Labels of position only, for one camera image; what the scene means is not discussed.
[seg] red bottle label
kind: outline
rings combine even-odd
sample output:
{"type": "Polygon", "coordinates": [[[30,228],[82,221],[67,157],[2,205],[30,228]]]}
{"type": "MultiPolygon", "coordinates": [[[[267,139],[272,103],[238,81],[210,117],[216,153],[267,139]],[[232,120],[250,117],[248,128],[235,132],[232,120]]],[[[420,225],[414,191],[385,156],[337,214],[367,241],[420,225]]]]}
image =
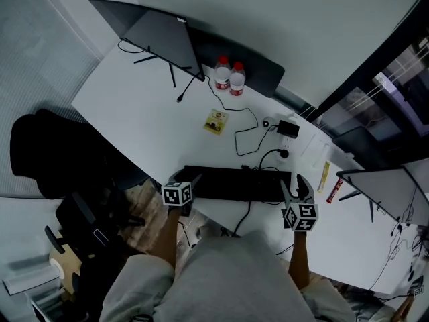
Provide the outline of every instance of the red bottle label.
{"type": "Polygon", "coordinates": [[[231,87],[231,90],[229,91],[232,95],[238,96],[243,94],[243,89],[233,89],[231,87]]]}
{"type": "Polygon", "coordinates": [[[226,83],[216,82],[216,88],[217,89],[228,89],[229,88],[229,82],[226,82],[226,83]]]}

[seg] small yellow package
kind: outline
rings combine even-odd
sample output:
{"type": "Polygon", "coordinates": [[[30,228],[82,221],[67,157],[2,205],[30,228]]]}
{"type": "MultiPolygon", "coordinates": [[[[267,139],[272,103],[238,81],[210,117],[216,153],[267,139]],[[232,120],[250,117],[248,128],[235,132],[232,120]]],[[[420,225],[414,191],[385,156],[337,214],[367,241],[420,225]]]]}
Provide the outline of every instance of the small yellow package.
{"type": "Polygon", "coordinates": [[[212,109],[212,111],[207,117],[204,129],[209,130],[217,135],[220,135],[222,133],[223,128],[225,127],[225,124],[227,123],[228,116],[228,113],[212,109]]]}

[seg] small red item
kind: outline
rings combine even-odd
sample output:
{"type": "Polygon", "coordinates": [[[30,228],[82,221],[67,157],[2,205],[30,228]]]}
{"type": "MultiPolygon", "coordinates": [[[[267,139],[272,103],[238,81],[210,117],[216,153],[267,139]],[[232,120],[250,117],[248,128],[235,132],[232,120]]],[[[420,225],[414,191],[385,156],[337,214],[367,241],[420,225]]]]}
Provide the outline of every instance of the small red item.
{"type": "Polygon", "coordinates": [[[335,185],[334,189],[330,193],[329,198],[327,198],[326,202],[328,202],[329,204],[332,203],[332,200],[334,199],[336,193],[338,192],[338,190],[340,189],[340,187],[341,187],[342,184],[343,184],[343,180],[342,179],[338,179],[338,181],[336,182],[336,185],[335,185]]]}
{"type": "Polygon", "coordinates": [[[226,56],[219,56],[220,64],[228,64],[228,58],[226,56]]]}
{"type": "Polygon", "coordinates": [[[234,63],[234,69],[236,71],[243,70],[243,63],[241,63],[241,62],[234,63]]]}

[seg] white desk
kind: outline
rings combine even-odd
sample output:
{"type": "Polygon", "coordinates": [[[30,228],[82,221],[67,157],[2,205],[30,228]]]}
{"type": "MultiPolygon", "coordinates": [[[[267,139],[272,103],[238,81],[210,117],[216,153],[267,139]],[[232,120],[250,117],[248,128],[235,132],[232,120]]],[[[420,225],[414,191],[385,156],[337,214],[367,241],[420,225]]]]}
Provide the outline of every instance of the white desk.
{"type": "MultiPolygon", "coordinates": [[[[207,80],[204,83],[194,80],[183,101],[177,103],[176,98],[190,76],[175,69],[177,88],[174,88],[168,65],[162,60],[133,64],[146,56],[127,54],[117,48],[111,50],[85,82],[73,105],[118,150],[158,182],[164,184],[187,164],[224,168],[240,168],[242,164],[251,168],[259,166],[261,157],[268,150],[283,146],[290,151],[286,161],[280,162],[275,153],[267,156],[263,165],[291,171],[292,186],[299,173],[316,191],[324,161],[339,163],[344,157],[319,129],[249,87],[241,97],[229,93],[219,93],[219,96],[225,107],[249,107],[259,123],[266,116],[277,120],[289,117],[300,126],[300,133],[292,141],[276,132],[269,133],[257,153],[239,157],[235,153],[234,131],[255,124],[250,112],[230,111],[221,136],[206,131],[203,125],[211,109],[221,110],[207,80]],[[317,147],[320,140],[327,144],[328,150],[322,156],[317,155],[322,150],[317,147]],[[314,167],[317,157],[320,161],[314,167]]],[[[264,133],[261,127],[239,134],[240,153],[256,149],[264,133]]],[[[338,197],[352,191],[346,183],[334,202],[326,203],[338,170],[338,166],[331,164],[324,192],[316,195],[320,219],[308,235],[310,270],[353,286],[370,288],[387,261],[394,222],[389,216],[375,211],[374,223],[371,223],[368,200],[362,196],[338,203],[338,197]]],[[[273,250],[280,252],[293,241],[292,233],[283,229],[282,206],[252,203],[251,213],[238,234],[262,229],[273,250]]],[[[194,208],[232,230],[245,214],[247,203],[196,199],[194,208]]],[[[411,245],[415,234],[415,228],[410,227],[404,230],[401,239],[407,239],[411,245]]],[[[284,258],[289,260],[291,254],[291,251],[285,253],[284,258]]],[[[373,290],[389,294],[398,286],[409,285],[406,279],[411,261],[411,250],[406,249],[404,242],[373,290]]]]}

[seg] window frame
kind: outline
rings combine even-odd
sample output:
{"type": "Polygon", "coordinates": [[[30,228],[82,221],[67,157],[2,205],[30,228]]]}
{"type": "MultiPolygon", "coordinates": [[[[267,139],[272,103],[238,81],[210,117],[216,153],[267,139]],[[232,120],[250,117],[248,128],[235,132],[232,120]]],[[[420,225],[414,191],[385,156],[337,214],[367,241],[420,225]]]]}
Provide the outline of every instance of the window frame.
{"type": "MultiPolygon", "coordinates": [[[[417,0],[411,11],[394,29],[391,35],[344,81],[318,108],[308,109],[303,113],[310,123],[346,97],[355,87],[368,94],[376,84],[372,81],[380,72],[385,71],[415,39],[429,28],[429,0],[417,0]]],[[[399,127],[401,134],[381,142],[392,160],[403,164],[429,157],[429,135],[421,137],[411,121],[401,109],[384,94],[372,97],[374,102],[399,127]]]]}

